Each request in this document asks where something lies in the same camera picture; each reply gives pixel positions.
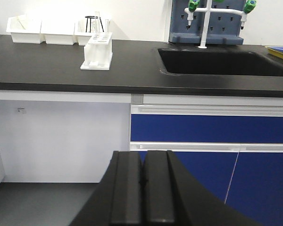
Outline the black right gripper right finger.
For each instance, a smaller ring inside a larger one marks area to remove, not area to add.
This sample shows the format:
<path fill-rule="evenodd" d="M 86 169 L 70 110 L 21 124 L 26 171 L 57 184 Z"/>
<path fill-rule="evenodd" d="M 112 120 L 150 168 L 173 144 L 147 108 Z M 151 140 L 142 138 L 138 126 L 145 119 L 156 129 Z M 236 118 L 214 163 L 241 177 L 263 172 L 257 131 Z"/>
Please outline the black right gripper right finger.
<path fill-rule="evenodd" d="M 147 226 L 257 226 L 206 189 L 172 151 L 148 151 L 144 162 Z"/>

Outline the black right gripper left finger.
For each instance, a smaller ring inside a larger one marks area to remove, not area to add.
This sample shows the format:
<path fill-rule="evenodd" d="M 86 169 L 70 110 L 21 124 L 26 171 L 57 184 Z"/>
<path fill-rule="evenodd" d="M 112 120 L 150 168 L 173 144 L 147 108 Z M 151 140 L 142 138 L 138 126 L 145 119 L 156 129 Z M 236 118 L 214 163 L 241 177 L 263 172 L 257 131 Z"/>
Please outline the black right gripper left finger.
<path fill-rule="evenodd" d="M 114 151 L 100 183 L 70 224 L 142 225 L 141 164 L 136 152 Z"/>

